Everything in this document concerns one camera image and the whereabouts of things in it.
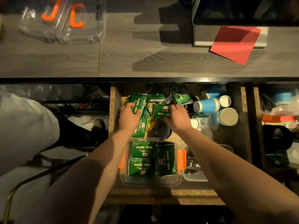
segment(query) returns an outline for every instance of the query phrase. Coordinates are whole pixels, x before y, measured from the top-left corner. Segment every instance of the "wooden drawer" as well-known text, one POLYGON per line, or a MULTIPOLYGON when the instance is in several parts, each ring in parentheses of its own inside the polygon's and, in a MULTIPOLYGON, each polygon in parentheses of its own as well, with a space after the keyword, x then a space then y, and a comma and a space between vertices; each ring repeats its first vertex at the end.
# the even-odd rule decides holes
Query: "wooden drawer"
MULTIPOLYGON (((115 83, 111 86, 109 137, 118 130, 119 109, 124 97, 129 96, 142 84, 115 83)), ((188 84, 189 92, 197 95, 207 88, 207 84, 188 84)), ((231 107, 239 114, 239 121, 232 127, 219 125, 213 131, 214 141, 227 144, 234 148, 235 154, 252 162, 249 124, 247 116, 247 102, 245 87, 238 83, 227 84, 227 95, 232 99, 231 107)), ((106 203, 131 204, 203 204, 223 205, 215 191, 207 182, 190 182, 182 179, 174 188, 132 188, 122 184, 119 176, 115 186, 109 193, 106 203)))
POLYGON ((293 83, 269 83, 246 88, 250 119, 250 135, 252 145, 253 164, 279 181, 299 181, 299 170, 285 167, 274 167, 266 162, 265 148, 263 144, 262 110, 260 94, 269 97, 277 89, 296 89, 299 82, 293 83))

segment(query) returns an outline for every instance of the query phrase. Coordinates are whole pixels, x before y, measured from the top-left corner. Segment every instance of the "person's left hand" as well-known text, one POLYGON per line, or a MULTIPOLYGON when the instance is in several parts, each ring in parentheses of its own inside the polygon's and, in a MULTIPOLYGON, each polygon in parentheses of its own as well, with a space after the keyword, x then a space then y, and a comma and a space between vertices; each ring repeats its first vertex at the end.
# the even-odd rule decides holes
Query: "person's left hand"
POLYGON ((137 128, 141 115, 141 109, 138 109, 134 114, 132 107, 134 107, 133 103, 128 103, 126 106, 123 106, 119 117, 119 129, 128 131, 131 135, 137 128))

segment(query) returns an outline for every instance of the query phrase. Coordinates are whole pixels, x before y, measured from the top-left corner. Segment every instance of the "clear plastic tray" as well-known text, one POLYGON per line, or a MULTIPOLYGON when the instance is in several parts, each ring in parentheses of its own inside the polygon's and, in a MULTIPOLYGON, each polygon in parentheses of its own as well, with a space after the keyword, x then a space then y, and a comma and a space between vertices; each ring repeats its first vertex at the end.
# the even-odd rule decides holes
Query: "clear plastic tray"
POLYGON ((70 7, 69 0, 29 0, 19 29, 44 42, 54 42, 55 33, 68 17, 70 7))
POLYGON ((181 145, 174 139, 161 140, 159 138, 144 139, 131 139, 126 147, 122 162, 120 164, 121 180, 124 185, 137 186, 137 187, 174 187, 181 182, 183 157, 181 155, 181 145), (129 175, 129 157, 131 156, 132 141, 149 141, 149 142, 173 142, 175 144, 175 156, 177 172, 173 175, 163 177, 154 176, 151 178, 134 177, 129 175))
MULTIPOLYGON (((220 146, 226 148, 227 150, 229 150, 231 152, 234 152, 234 149, 229 145, 220 145, 220 146)), ((182 175, 183 175, 183 178, 187 181, 193 181, 193 182, 207 182, 208 181, 202 171, 198 171, 197 173, 194 173, 194 174, 187 174, 187 170, 184 170, 184 171, 182 171, 182 175)))
POLYGON ((63 44, 92 44, 105 35, 106 0, 72 3, 71 11, 56 33, 63 44))

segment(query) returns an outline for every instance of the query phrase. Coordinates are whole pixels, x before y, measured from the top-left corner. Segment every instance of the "forearm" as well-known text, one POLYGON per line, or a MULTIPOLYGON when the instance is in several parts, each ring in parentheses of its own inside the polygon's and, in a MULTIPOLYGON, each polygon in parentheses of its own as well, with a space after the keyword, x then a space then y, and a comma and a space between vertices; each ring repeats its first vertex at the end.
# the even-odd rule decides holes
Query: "forearm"
POLYGON ((278 181, 211 141, 196 129, 180 134, 210 185, 237 217, 265 221, 299 208, 298 196, 278 181))
POLYGON ((55 182, 16 223, 92 223, 114 182, 130 135, 116 132, 55 182))

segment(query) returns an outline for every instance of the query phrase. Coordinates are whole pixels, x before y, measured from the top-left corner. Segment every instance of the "red paper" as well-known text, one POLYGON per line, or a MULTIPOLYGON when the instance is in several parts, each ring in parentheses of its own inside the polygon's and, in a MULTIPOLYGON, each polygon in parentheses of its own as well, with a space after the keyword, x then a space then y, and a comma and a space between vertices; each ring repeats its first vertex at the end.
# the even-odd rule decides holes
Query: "red paper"
POLYGON ((260 32, 251 26, 222 26, 210 51, 245 65, 260 32))

